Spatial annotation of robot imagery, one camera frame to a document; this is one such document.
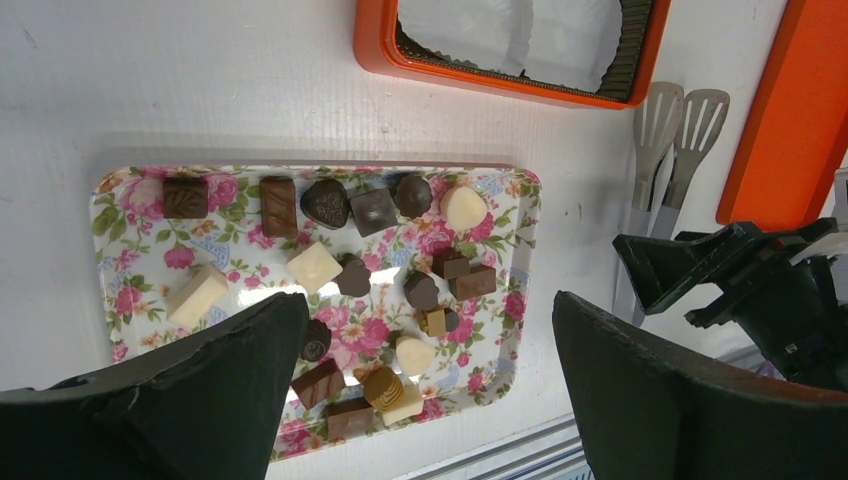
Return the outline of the white paper cup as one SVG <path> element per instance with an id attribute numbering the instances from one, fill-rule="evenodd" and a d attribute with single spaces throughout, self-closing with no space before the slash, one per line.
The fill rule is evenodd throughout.
<path id="1" fill-rule="evenodd" d="M 597 91 L 621 35 L 622 6 L 614 0 L 532 3 L 533 22 L 524 73 L 532 80 Z"/>
<path id="2" fill-rule="evenodd" d="M 524 71 L 531 1 L 400 1 L 403 32 L 444 60 L 517 76 Z"/>

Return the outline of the metal tongs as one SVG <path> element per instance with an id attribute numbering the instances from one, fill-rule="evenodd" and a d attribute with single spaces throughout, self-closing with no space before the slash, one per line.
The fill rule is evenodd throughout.
<path id="1" fill-rule="evenodd" d="M 730 95 L 655 82 L 634 115 L 634 189 L 626 235 L 672 237 L 694 175 L 719 137 Z"/>

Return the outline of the orange chocolate box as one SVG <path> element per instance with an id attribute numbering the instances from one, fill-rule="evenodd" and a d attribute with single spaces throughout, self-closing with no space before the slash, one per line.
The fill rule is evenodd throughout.
<path id="1" fill-rule="evenodd" d="M 556 106 L 647 97 L 668 1 L 359 1 L 368 72 Z"/>

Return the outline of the floral tray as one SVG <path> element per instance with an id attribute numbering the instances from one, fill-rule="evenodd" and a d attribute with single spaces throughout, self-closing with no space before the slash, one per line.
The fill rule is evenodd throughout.
<path id="1" fill-rule="evenodd" d="M 362 238 L 354 224 L 329 230 L 300 217 L 295 239 L 263 235 L 259 187 L 263 177 L 292 179 L 298 193 L 332 178 L 357 196 L 387 188 L 407 174 L 426 179 L 435 198 L 459 185 L 474 189 L 488 206 L 485 219 L 471 230 L 456 231 L 432 208 L 419 219 L 400 217 L 395 227 Z M 205 218 L 163 217 L 163 181 L 168 177 L 206 180 Z M 364 297 L 345 296 L 336 284 L 328 283 L 307 299 L 311 315 L 331 332 L 329 357 L 346 382 L 338 399 L 347 401 L 361 395 L 360 379 L 365 373 L 380 365 L 396 366 L 398 337 L 420 335 L 422 314 L 407 302 L 405 280 L 414 272 L 428 272 L 436 253 L 453 248 L 472 265 L 495 268 L 497 289 L 457 301 L 447 282 L 437 280 L 439 303 L 457 314 L 459 324 L 454 331 L 430 339 L 434 362 L 410 378 L 421 393 L 422 410 L 398 421 L 396 428 L 491 404 L 514 383 L 540 194 L 538 177 L 519 168 L 233 165 L 116 170 L 90 198 L 113 360 L 122 362 L 170 344 L 274 293 L 299 292 L 287 263 L 318 242 L 335 257 L 361 258 L 371 274 L 371 288 Z M 197 327 L 187 329 L 169 322 L 166 302 L 206 265 L 226 276 L 228 292 Z"/>

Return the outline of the orange box lid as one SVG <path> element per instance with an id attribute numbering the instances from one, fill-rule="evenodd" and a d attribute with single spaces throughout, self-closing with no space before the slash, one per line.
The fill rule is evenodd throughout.
<path id="1" fill-rule="evenodd" d="M 784 10 L 715 220 L 764 231 L 817 219 L 847 150 L 847 4 Z"/>

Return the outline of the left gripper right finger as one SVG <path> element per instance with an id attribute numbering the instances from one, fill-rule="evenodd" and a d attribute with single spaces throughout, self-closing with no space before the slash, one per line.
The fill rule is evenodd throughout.
<path id="1" fill-rule="evenodd" d="M 847 397 L 761 376 L 566 291 L 555 343 L 598 479 L 843 479 Z"/>

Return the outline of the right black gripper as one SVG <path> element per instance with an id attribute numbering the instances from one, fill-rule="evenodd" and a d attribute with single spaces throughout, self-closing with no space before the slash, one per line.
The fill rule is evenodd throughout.
<path id="1" fill-rule="evenodd" d="M 691 325 L 733 321 L 786 380 L 844 391 L 847 309 L 837 298 L 833 262 L 824 255 L 792 260 L 836 231 L 833 218 L 771 233 L 738 222 L 674 240 L 621 234 L 612 245 L 643 313 L 662 313 L 694 286 L 712 283 L 722 293 L 686 313 Z"/>

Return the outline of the brown rectangular chocolate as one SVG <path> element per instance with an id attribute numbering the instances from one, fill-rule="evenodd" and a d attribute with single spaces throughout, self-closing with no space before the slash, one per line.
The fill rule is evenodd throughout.
<path id="1" fill-rule="evenodd" d="M 497 289 L 497 270 L 486 265 L 472 267 L 467 275 L 449 280 L 448 287 L 457 301 L 491 294 Z"/>

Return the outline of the white rectangular chocolate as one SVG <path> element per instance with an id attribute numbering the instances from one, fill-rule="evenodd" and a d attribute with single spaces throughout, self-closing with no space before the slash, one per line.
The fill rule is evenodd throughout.
<path id="1" fill-rule="evenodd" d="M 193 329 L 228 290 L 226 276 L 214 266 L 206 265 L 183 289 L 169 298 L 166 318 L 171 323 Z"/>

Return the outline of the dark round chocolate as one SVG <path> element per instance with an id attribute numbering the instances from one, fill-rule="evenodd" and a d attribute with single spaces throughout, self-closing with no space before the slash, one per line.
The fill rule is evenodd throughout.
<path id="1" fill-rule="evenodd" d="M 410 219 L 422 217 L 433 202 L 429 182 L 422 176 L 403 176 L 393 189 L 392 199 L 400 214 Z"/>

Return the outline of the white heart chocolate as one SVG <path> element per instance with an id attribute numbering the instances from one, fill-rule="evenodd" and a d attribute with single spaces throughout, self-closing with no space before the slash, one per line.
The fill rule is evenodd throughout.
<path id="1" fill-rule="evenodd" d="M 468 230 L 478 226 L 488 213 L 482 197 L 468 186 L 456 186 L 442 196 L 440 212 L 452 230 Z"/>

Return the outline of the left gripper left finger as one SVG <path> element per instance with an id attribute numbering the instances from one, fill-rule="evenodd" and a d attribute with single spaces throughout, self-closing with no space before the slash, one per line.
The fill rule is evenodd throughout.
<path id="1" fill-rule="evenodd" d="M 1 395 L 5 479 L 261 479 L 309 321 L 274 294 L 43 390 Z"/>

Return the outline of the dark square chocolate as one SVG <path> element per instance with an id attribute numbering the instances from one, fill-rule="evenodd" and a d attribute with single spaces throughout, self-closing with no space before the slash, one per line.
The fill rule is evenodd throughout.
<path id="1" fill-rule="evenodd" d="M 395 205 L 387 188 L 351 197 L 349 204 L 355 226 L 362 238 L 398 224 Z"/>

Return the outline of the dark heart chocolate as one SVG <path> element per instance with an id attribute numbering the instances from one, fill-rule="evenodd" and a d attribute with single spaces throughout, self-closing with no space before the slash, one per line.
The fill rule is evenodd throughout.
<path id="1" fill-rule="evenodd" d="M 308 219 L 331 230 L 343 228 L 350 215 L 347 190 L 334 179 L 310 186 L 301 196 L 300 207 Z"/>

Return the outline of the brown square leaf chocolate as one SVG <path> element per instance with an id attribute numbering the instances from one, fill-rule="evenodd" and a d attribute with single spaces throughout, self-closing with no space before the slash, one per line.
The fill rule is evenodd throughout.
<path id="1" fill-rule="evenodd" d="M 199 177 L 168 177 L 163 181 L 165 219 L 203 219 L 208 213 L 208 184 Z"/>

